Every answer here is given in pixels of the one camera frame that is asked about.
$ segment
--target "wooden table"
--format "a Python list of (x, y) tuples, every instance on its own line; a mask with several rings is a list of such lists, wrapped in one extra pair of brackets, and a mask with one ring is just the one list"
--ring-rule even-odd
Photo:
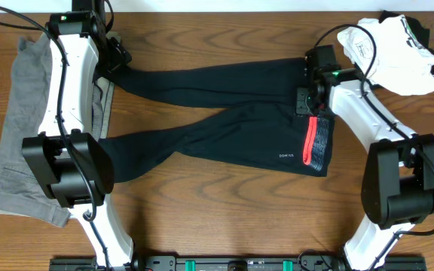
[[(434, 13), (407, 13), (431, 28)], [(327, 29), (379, 13), (116, 14), (114, 30), (131, 52), (131, 66), (147, 70), (303, 56)], [(31, 14), (45, 23), (47, 14)], [(8, 15), (1, 20), (19, 21)], [(0, 135), (20, 36), (39, 33), (0, 26)], [(337, 46), (339, 61), (349, 63)], [(377, 95), (402, 122), (434, 134), (434, 93)], [(110, 136), (181, 126), (219, 110), (153, 102), (116, 89)], [(139, 251), (180, 255), (293, 254), (336, 251), (363, 216), (360, 187), (366, 153), (337, 120), (327, 178), (253, 169), (174, 154), (134, 181), (115, 185), (114, 199)], [(417, 230), (434, 227), (434, 215)], [(422, 254), (434, 270), (434, 236), (406, 236), (393, 253)], [(77, 221), (64, 229), (34, 218), (0, 215), (0, 270), (45, 270), (58, 255), (92, 255)]]

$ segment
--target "white cloth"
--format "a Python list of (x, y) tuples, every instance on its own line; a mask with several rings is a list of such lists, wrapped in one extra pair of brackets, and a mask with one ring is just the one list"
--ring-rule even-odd
[[(368, 30), (376, 43), (376, 60), (368, 75), (373, 84), (402, 96), (434, 91), (434, 56), (414, 37), (404, 15), (382, 23), (365, 18), (358, 25)], [(373, 45), (366, 33), (350, 27), (338, 33), (338, 40), (344, 54), (366, 72), (373, 57)]]

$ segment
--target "black pants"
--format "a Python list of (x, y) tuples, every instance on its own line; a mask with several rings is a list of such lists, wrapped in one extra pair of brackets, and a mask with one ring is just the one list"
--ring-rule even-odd
[[(173, 105), (229, 108), (198, 123), (137, 132), (99, 143), (112, 158), (115, 181), (129, 181), (174, 151), (193, 157), (263, 169), (326, 176), (334, 120), (320, 118), (309, 141), (311, 120), (295, 115), (298, 86), (306, 86), (303, 59), (280, 59), (172, 72), (128, 67), (107, 79), (129, 93)], [(312, 146), (312, 163), (303, 161)]]

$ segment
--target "white wall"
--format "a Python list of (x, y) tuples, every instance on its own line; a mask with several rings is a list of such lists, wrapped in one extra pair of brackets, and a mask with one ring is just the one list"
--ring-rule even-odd
[[(434, 11), (434, 0), (110, 0), (115, 12)], [(65, 12), (72, 0), (0, 0), (19, 12)]]

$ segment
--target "cable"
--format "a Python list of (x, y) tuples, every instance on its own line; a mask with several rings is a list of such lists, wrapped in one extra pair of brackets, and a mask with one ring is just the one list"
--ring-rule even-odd
[(17, 29), (41, 30), (44, 34), (46, 34), (55, 43), (55, 45), (58, 48), (58, 51), (61, 53), (61, 62), (63, 64), (62, 64), (62, 71), (61, 71), (60, 88), (58, 90), (57, 115), (55, 118), (57, 119), (58, 130), (60, 131), (61, 139), (63, 140), (63, 145), (65, 146), (66, 150), (68, 151), (68, 155), (70, 156), (72, 162), (75, 164), (76, 169), (78, 170), (81, 177), (83, 178), (83, 181), (87, 187), (88, 194), (90, 195), (92, 212), (90, 214), (88, 214), (88, 212), (85, 212), (83, 214), (83, 219), (90, 222), (90, 225), (92, 226), (93, 232), (95, 233), (97, 239), (99, 238), (100, 245), (102, 246), (103, 252), (105, 254), (105, 261), (107, 263), (106, 268), (109, 269), (108, 253), (106, 251), (106, 247), (104, 246), (104, 244), (101, 240), (101, 237), (99, 236), (98, 231), (96, 230), (96, 228), (94, 227), (94, 224), (93, 224), (93, 221), (95, 220), (95, 217), (96, 217), (96, 203), (95, 203), (95, 196), (93, 194), (93, 189), (91, 188), (90, 181), (88, 181), (88, 177), (86, 176), (83, 169), (81, 168), (80, 163), (76, 160), (75, 154), (73, 152), (73, 146), (70, 144), (70, 142), (66, 138), (66, 135), (65, 135), (65, 132), (63, 129), (63, 117), (61, 115), (61, 112), (62, 112), (62, 106), (63, 106), (63, 89), (65, 86), (66, 66), (68, 65), (68, 60), (66, 59), (65, 51), (64, 51), (63, 47), (61, 46), (61, 44), (58, 42), (58, 40), (54, 37), (54, 35), (51, 34), (46, 28), (44, 28), (39, 23), (35, 22), (34, 20), (32, 20), (32, 19), (30, 19), (30, 18), (28, 18), (28, 17), (26, 17), (20, 13), (17, 13), (16, 11), (12, 11), (12, 10), (7, 9), (7, 8), (0, 7), (0, 11), (4, 11), (8, 14), (19, 17), (20, 19), (23, 19), (26, 22), (31, 23), (35, 27), (33, 28), (33, 27), (26, 27), (26, 26), (15, 26), (15, 25), (10, 25), (10, 24), (1, 23), (1, 22), (0, 22), (0, 26), (7, 26), (7, 27), (12, 27), (12, 28), (17, 28)]
[[(344, 25), (340, 25), (340, 26), (336, 26), (330, 30), (328, 30), (321, 38), (319, 38), (319, 40), (316, 42), (316, 44), (314, 45), (314, 47), (317, 47), (317, 45), (319, 45), (319, 43), (324, 39), (324, 37), (326, 37), (327, 35), (329, 35), (331, 32), (337, 30), (337, 29), (341, 29), (344, 27), (354, 27), (357, 29), (361, 29), (364, 33), (366, 33), (366, 35), (369, 37), (369, 39), (371, 40), (372, 44), (373, 44), (373, 57), (371, 58), (371, 62), (369, 64), (369, 67), (366, 69), (365, 74), (363, 75), (362, 79), (361, 79), (361, 84), (360, 84), (360, 91), (361, 91), (361, 95), (364, 98), (364, 100), (368, 103), (368, 105), (371, 107), (371, 109), (373, 109), (374, 112), (376, 112), (376, 114), (383, 119), (383, 121), (392, 129), (394, 130), (396, 133), (398, 133), (401, 137), (403, 137), (404, 140), (406, 140), (407, 142), (410, 141), (410, 138), (403, 132), (401, 131), (396, 125), (397, 123), (393, 123), (390, 120), (388, 120), (383, 113), (381, 113), (376, 106), (374, 106), (374, 104), (369, 100), (368, 98), (368, 93), (365, 92), (365, 82), (366, 82), (366, 78), (369, 75), (369, 72), (371, 71), (371, 67), (374, 64), (374, 61), (376, 60), (376, 50), (377, 50), (377, 46), (376, 46), (376, 42), (374, 41), (373, 36), (371, 35), (371, 33), (364, 29), (361, 26), (355, 25), (355, 24), (344, 24)], [(426, 155), (420, 148), (419, 146), (414, 146), (414, 149), (416, 150), (416, 152), (420, 155), (420, 157), (423, 159), (423, 161), (425, 162), (425, 164), (427, 164), (431, 170), (432, 173), (434, 175), (434, 165), (433, 162), (431, 161), (431, 159), (428, 157), (428, 155)], [(401, 235), (411, 235), (411, 236), (431, 236), (434, 234), (434, 229), (432, 230), (427, 230), (424, 232), (415, 232), (415, 231), (408, 231), (408, 230), (399, 230), (397, 232), (395, 232), (393, 234), (392, 239), (387, 243), (387, 245), (385, 246), (384, 250), (375, 258), (373, 264), (371, 265), (371, 268), (369, 270), (373, 270), (374, 267), (376, 266), (376, 264), (380, 261), (380, 259), (386, 254), (386, 252), (391, 248), (391, 246), (393, 245), (393, 243), (401, 238)]]
[(301, 266), (301, 268), (302, 269), (304, 269), (304, 271), (310, 271), (308, 268), (306, 268), (306, 267), (304, 267), (303, 265), (302, 265), (302, 262), (301, 262), (301, 256), (302, 255), (304, 255), (304, 254), (306, 254), (307, 252), (314, 252), (314, 253), (316, 253), (318, 256), (320, 256), (321, 257), (321, 259), (322, 259), (322, 262), (329, 268), (329, 269), (332, 269), (332, 267), (331, 267), (331, 265), (329, 265), (328, 263), (326, 263), (326, 260), (324, 260), (324, 257), (322, 256), (322, 254), (320, 254), (317, 250), (314, 250), (314, 249), (306, 249), (305, 251), (303, 251), (303, 252), (301, 252), (300, 254), (299, 254), (299, 256), (298, 256), (298, 263), (299, 263), (299, 265)]
[(108, 22), (108, 24), (105, 27), (105, 31), (108, 33), (110, 32), (110, 30), (112, 30), (113, 27), (113, 19), (115, 18), (115, 15), (113, 14), (113, 8), (112, 5), (110, 4), (109, 0), (105, 0), (106, 4), (108, 4), (108, 7), (110, 8), (110, 13), (112, 14), (112, 18), (110, 19), (110, 21)]

